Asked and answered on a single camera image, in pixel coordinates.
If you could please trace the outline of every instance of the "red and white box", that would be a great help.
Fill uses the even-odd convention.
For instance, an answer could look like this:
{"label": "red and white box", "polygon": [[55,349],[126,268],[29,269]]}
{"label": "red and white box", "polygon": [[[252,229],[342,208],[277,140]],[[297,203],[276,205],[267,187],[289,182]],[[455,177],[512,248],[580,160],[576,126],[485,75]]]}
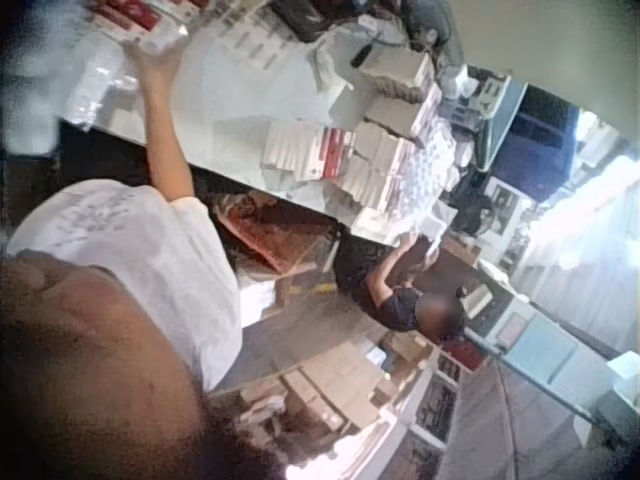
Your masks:
{"label": "red and white box", "polygon": [[107,0],[94,12],[93,24],[120,43],[142,40],[162,18],[140,0]]}
{"label": "red and white box", "polygon": [[149,5],[182,23],[197,18],[212,3],[210,0],[145,0]]}

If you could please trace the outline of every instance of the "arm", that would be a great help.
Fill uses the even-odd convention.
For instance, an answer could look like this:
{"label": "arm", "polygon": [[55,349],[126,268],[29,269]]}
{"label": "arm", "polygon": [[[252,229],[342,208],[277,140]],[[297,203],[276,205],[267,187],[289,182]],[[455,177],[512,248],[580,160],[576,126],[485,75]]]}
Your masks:
{"label": "arm", "polygon": [[387,277],[400,257],[416,242],[418,236],[414,233],[405,233],[400,237],[400,245],[389,253],[382,262],[367,276],[367,288],[373,298],[376,308],[386,302],[393,295],[393,290],[386,284]]}
{"label": "arm", "polygon": [[152,185],[168,202],[193,197],[193,178],[171,118],[171,85],[180,66],[182,48],[159,56],[129,47],[139,71],[144,98],[147,162]]}

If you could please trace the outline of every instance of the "hand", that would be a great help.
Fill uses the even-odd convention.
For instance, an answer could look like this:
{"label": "hand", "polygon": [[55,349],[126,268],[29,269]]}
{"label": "hand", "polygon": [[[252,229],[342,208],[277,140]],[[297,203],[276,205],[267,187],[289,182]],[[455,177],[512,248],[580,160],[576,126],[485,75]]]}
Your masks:
{"label": "hand", "polygon": [[400,235],[400,247],[403,250],[409,250],[418,240],[418,234],[416,232],[405,232]]}
{"label": "hand", "polygon": [[157,55],[144,51],[136,43],[125,45],[125,52],[138,69],[138,81],[144,95],[165,98],[171,95],[171,86],[187,44],[187,39],[184,39]]}

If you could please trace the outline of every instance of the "brown box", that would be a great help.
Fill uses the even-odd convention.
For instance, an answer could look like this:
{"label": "brown box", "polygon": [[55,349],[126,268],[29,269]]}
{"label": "brown box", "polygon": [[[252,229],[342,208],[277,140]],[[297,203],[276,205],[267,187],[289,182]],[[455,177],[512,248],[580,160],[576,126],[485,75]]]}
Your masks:
{"label": "brown box", "polygon": [[406,333],[389,333],[385,344],[405,360],[411,362],[420,356],[425,348]]}
{"label": "brown box", "polygon": [[320,388],[320,391],[338,409],[342,409],[356,396],[362,394],[353,382],[340,375]]}
{"label": "brown box", "polygon": [[342,417],[321,398],[315,398],[307,404],[309,415],[316,421],[325,424],[335,432],[344,425]]}
{"label": "brown box", "polygon": [[340,372],[322,355],[305,362],[302,372],[320,389],[325,389],[336,378],[341,377]]}
{"label": "brown box", "polygon": [[341,375],[355,370],[366,357],[351,342],[343,343],[324,354],[326,361]]}
{"label": "brown box", "polygon": [[382,408],[383,406],[394,401],[398,394],[400,393],[400,389],[393,383],[391,380],[383,379],[376,385],[376,388],[373,389],[371,395],[369,396],[369,401],[376,408]]}
{"label": "brown box", "polygon": [[291,416],[297,415],[307,405],[319,396],[316,388],[299,370],[293,370],[282,376],[282,381],[289,388],[286,398],[287,412]]}
{"label": "brown box", "polygon": [[360,429],[368,427],[378,418],[378,409],[364,395],[351,400],[341,411],[347,420]]}
{"label": "brown box", "polygon": [[240,391],[240,397],[247,406],[250,406],[258,400],[274,395],[286,397],[287,393],[287,387],[282,384],[278,377],[267,377],[244,387]]}

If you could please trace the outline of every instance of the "merchandise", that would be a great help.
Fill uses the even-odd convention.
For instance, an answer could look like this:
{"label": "merchandise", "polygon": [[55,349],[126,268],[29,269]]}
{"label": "merchandise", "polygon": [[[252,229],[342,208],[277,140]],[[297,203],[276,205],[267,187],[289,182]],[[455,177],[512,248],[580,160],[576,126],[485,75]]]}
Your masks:
{"label": "merchandise", "polygon": [[435,76],[428,53],[381,45],[376,45],[359,70],[382,95],[409,103],[427,99]]}
{"label": "merchandise", "polygon": [[269,127],[262,164],[293,172],[296,181],[336,178],[351,154],[353,135],[310,122],[274,120]]}
{"label": "merchandise", "polygon": [[315,42],[331,25],[309,0],[273,0],[270,7],[304,43]]}
{"label": "merchandise", "polygon": [[400,99],[378,97],[365,117],[396,135],[415,140],[429,128],[441,98],[442,92],[433,82],[428,88],[424,102],[413,104]]}
{"label": "merchandise", "polygon": [[397,195],[389,206],[395,218],[431,211],[455,161],[456,141],[446,120],[434,118],[421,142],[425,148],[414,150],[400,171]]}
{"label": "merchandise", "polygon": [[384,212],[397,195],[402,165],[416,146],[371,122],[361,122],[354,135],[355,153],[337,184],[364,207]]}
{"label": "merchandise", "polygon": [[261,72],[275,72],[299,42],[265,0],[217,0],[210,29],[238,60]]}
{"label": "merchandise", "polygon": [[160,18],[141,0],[107,0],[95,8],[93,23],[118,42],[134,42],[151,32]]}
{"label": "merchandise", "polygon": [[182,23],[192,21],[210,3],[209,0],[145,0],[145,2]]}

